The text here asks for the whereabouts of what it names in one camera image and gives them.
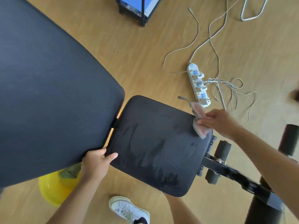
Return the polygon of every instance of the hand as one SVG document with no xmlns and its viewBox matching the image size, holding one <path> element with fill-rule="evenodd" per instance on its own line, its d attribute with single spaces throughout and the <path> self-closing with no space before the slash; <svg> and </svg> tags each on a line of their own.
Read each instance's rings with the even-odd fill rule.
<svg viewBox="0 0 299 224">
<path fill-rule="evenodd" d="M 99 150 L 88 151 L 82 159 L 82 180 L 100 181 L 105 177 L 108 171 L 109 164 L 114 160 L 118 154 L 112 153 L 107 157 L 104 157 L 106 148 Z"/>
<path fill-rule="evenodd" d="M 213 109 L 206 113 L 207 119 L 200 119 L 198 124 L 205 125 L 207 127 L 216 130 L 223 137 L 232 139 L 234 134 L 238 132 L 241 125 L 224 109 Z"/>
</svg>

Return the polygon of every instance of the person's left arm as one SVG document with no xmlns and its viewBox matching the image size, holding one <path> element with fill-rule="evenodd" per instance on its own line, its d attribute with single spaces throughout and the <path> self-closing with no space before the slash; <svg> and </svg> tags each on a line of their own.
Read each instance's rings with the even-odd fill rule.
<svg viewBox="0 0 299 224">
<path fill-rule="evenodd" d="M 110 162 L 118 155 L 113 153 L 104 158 L 105 152 L 106 148 L 87 152 L 82 159 L 80 182 L 47 224 L 81 224 L 83 222 L 92 197 L 106 175 Z"/>
</svg>

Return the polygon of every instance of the foot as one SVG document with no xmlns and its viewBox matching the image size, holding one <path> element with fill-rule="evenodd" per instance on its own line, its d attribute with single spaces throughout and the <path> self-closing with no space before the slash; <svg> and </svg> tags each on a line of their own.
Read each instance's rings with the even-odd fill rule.
<svg viewBox="0 0 299 224">
<path fill-rule="evenodd" d="M 139 220 L 143 217 L 147 221 L 147 224 L 150 224 L 150 213 L 147 210 L 136 207 L 124 196 L 112 197 L 109 200 L 109 207 L 129 223 L 133 223 L 135 220 Z"/>
</svg>

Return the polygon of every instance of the pink cloth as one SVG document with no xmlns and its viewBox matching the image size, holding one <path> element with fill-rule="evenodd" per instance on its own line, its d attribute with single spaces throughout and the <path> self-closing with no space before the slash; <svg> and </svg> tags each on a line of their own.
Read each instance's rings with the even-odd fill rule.
<svg viewBox="0 0 299 224">
<path fill-rule="evenodd" d="M 193 128 L 194 128 L 195 132 L 200 136 L 200 138 L 204 139 L 207 136 L 207 133 L 209 133 L 212 130 L 211 128 L 209 128 L 207 126 L 200 125 L 197 123 L 197 120 L 207 118 L 205 115 L 204 109 L 197 102 L 190 102 L 186 98 L 180 97 L 180 96 L 178 96 L 178 98 L 181 100 L 185 100 L 189 103 L 190 107 L 192 108 L 192 112 L 195 116 L 195 118 L 193 120 Z"/>
</svg>

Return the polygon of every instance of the power strip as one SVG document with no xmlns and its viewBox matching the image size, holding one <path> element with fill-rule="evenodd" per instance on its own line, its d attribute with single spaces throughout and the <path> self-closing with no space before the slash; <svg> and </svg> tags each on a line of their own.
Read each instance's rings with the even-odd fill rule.
<svg viewBox="0 0 299 224">
<path fill-rule="evenodd" d="M 211 104 L 210 98 L 207 96 L 207 87 L 204 86 L 202 78 L 204 74 L 198 70 L 196 64 L 189 64 L 187 68 L 188 76 L 193 88 L 196 101 L 202 106 L 207 107 Z"/>
</svg>

